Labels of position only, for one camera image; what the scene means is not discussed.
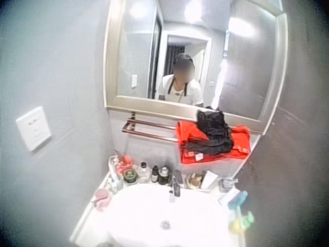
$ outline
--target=white sink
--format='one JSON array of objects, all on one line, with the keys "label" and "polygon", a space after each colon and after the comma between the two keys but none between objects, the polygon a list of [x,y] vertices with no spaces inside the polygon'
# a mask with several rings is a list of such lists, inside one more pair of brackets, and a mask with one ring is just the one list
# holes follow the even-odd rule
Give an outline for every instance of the white sink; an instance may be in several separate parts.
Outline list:
[{"label": "white sink", "polygon": [[216,197],[170,187],[137,184],[121,190],[105,211],[106,229],[124,247],[219,247],[229,245],[226,210]]}]

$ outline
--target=light switch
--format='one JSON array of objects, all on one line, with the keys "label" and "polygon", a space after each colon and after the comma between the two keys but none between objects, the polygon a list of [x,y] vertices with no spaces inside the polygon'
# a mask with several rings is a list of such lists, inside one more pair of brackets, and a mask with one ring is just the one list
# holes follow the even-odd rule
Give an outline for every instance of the light switch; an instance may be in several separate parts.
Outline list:
[{"label": "light switch", "polygon": [[51,137],[48,122],[42,107],[37,107],[16,120],[21,136],[32,151]]},{"label": "light switch", "polygon": [[132,76],[132,89],[137,87],[137,75]]}]

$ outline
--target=soap dish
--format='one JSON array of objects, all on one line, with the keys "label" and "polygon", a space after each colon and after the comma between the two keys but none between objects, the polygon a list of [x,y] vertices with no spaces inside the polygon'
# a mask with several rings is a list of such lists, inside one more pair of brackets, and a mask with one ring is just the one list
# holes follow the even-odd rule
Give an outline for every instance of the soap dish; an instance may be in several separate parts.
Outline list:
[{"label": "soap dish", "polygon": [[186,183],[186,186],[187,186],[188,189],[193,189],[193,190],[196,190],[196,191],[199,191],[199,192],[204,192],[204,193],[210,193],[210,192],[216,187],[216,185],[217,185],[216,182],[213,182],[213,183],[209,186],[209,188],[207,188],[207,189],[200,189],[200,188],[198,188],[198,187],[193,186],[193,185],[190,183],[190,178],[191,178],[191,176],[192,176],[192,174],[190,173],[190,174],[188,174],[188,175],[186,176],[186,178],[185,178],[185,183]]}]

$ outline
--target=countertop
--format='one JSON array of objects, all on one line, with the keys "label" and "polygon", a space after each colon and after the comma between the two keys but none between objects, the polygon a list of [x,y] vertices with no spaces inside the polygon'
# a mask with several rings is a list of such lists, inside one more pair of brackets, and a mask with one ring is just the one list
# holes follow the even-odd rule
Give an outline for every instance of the countertop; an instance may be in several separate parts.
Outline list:
[{"label": "countertop", "polygon": [[[109,173],[105,176],[104,180],[100,184],[99,188],[107,188],[107,178]],[[221,193],[216,186],[210,193],[210,196],[221,198],[225,193]],[[104,224],[103,212],[96,211],[89,202],[84,213],[82,214],[75,230],[73,231],[70,242],[74,243],[78,247],[96,247],[102,242],[111,241],[111,237],[102,227]],[[227,216],[229,222],[241,216],[241,210],[238,208],[236,211],[230,211],[227,209]],[[244,247],[245,237],[244,234],[230,234],[230,247]]]}]

